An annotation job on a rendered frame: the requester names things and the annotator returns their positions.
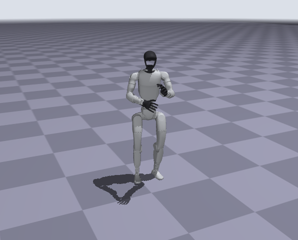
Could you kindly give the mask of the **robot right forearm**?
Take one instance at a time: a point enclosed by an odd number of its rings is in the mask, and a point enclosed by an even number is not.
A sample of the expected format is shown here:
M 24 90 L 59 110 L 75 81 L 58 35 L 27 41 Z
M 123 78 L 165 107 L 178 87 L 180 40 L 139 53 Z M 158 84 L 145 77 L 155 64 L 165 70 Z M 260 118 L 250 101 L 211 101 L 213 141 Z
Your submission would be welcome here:
M 143 101 L 144 99 L 137 97 L 136 95 L 132 95 L 131 93 L 127 93 L 126 98 L 132 102 L 132 103 L 136 103 L 139 105 L 143 105 Z

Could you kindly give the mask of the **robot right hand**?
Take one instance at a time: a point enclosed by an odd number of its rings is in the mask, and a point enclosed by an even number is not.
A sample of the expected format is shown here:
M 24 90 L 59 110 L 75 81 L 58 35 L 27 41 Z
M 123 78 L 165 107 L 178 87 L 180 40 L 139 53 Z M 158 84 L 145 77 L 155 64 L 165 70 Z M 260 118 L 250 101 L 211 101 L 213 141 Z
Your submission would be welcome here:
M 156 100 L 154 100 L 154 99 L 151 99 L 151 100 L 148 100 L 148 101 L 147 100 L 144 100 L 143 103 L 142 103 L 142 106 L 145 107 L 150 112 L 153 112 L 154 113 L 154 111 L 156 111 L 154 108 L 157 109 L 157 107 L 154 106 L 154 105 L 157 105 L 158 106 L 158 104 L 153 103 L 153 101 L 155 102 Z M 152 104 L 154 104 L 154 105 L 152 105 Z M 152 108 L 151 106 L 154 107 L 154 108 Z M 149 108 L 152 109 L 152 110 L 154 110 L 154 111 L 150 110 Z

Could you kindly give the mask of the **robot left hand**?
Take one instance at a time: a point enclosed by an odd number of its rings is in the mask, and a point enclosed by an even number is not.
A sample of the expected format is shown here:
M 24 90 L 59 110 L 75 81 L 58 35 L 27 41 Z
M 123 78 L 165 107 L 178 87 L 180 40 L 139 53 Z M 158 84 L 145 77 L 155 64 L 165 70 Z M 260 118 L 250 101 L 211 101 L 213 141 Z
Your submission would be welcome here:
M 164 95 L 164 97 L 167 95 L 167 93 L 168 93 L 168 90 L 162 85 L 162 84 L 156 84 L 157 85 L 157 87 L 160 87 L 159 89 L 161 89 L 160 90 L 160 92 Z

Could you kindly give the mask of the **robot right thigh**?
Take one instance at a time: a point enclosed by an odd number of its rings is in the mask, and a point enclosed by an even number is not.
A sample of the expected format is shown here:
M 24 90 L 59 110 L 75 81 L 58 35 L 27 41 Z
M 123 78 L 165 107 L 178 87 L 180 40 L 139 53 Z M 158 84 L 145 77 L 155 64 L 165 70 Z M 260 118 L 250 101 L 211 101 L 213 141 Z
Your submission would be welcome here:
M 135 113 L 132 120 L 132 132 L 133 132 L 133 142 L 134 142 L 134 151 L 139 150 L 142 152 L 142 130 L 143 130 L 143 115 L 142 112 Z

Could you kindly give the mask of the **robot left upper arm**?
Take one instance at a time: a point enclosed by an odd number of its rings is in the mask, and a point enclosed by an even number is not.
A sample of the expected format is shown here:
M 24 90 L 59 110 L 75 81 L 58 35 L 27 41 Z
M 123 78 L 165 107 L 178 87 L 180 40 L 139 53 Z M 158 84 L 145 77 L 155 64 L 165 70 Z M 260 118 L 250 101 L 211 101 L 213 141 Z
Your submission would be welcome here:
M 171 80 L 170 80 L 170 77 L 168 75 L 167 72 L 165 71 L 160 71 L 160 75 L 161 75 L 161 80 L 164 81 L 164 85 L 165 85 L 165 88 L 168 90 L 168 91 L 171 91 L 173 90 L 173 86 L 172 86 L 172 83 L 171 83 Z M 172 98 L 172 97 L 171 97 Z M 169 98 L 170 99 L 170 98 Z

